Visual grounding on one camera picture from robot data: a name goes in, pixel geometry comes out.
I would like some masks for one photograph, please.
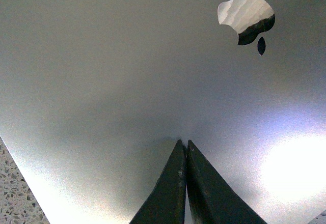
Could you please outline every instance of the apple logo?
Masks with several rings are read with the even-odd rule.
[[[218,7],[219,24],[232,27],[239,36],[238,45],[247,45],[256,37],[269,31],[275,23],[275,14],[265,0],[229,0]],[[258,41],[258,52],[263,55],[266,44]]]

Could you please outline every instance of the laptop lid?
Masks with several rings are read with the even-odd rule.
[[[0,135],[52,224],[129,223],[180,138],[267,223],[325,209],[326,0],[244,46],[227,1],[0,0]]]

